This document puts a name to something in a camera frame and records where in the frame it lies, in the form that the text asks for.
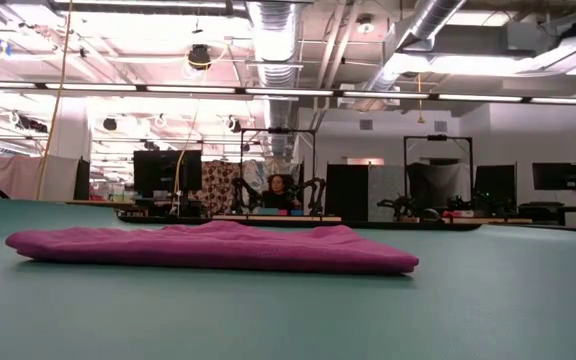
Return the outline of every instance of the teal table surface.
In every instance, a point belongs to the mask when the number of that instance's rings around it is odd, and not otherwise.
[[[576,359],[574,232],[358,230],[417,255],[408,277],[49,264],[4,245],[72,226],[135,228],[0,200],[0,359]]]

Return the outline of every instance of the woman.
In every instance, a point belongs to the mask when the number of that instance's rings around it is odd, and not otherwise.
[[[262,207],[267,209],[295,210],[301,203],[286,191],[284,178],[275,174],[268,177],[268,191],[262,193]]]

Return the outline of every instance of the pink towel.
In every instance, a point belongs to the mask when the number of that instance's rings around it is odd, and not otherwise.
[[[6,244],[37,260],[325,273],[409,273],[414,255],[346,226],[275,232],[234,222],[160,230],[71,228],[22,231]]]

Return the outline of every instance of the silver duct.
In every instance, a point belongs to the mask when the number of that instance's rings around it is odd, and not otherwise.
[[[421,40],[427,40],[439,32],[448,20],[466,3],[467,0],[420,0],[415,13],[409,19],[410,25],[401,36],[393,36],[396,41],[393,54],[397,50]],[[388,91],[399,77],[397,59],[391,56],[377,74],[366,84],[364,90]]]
[[[302,5],[280,2],[247,3],[254,26],[255,57],[273,65],[258,67],[263,87],[295,86],[298,69],[276,63],[290,62],[297,53],[297,35]],[[285,100],[266,100],[264,117],[270,127],[297,127],[297,104]],[[283,155],[284,139],[272,139],[273,155]]]

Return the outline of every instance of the folded towel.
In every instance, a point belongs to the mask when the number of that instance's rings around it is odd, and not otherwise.
[[[234,222],[159,230],[70,228],[22,231],[6,244],[37,260],[324,273],[400,274],[414,255],[362,238],[346,226],[275,232]]]

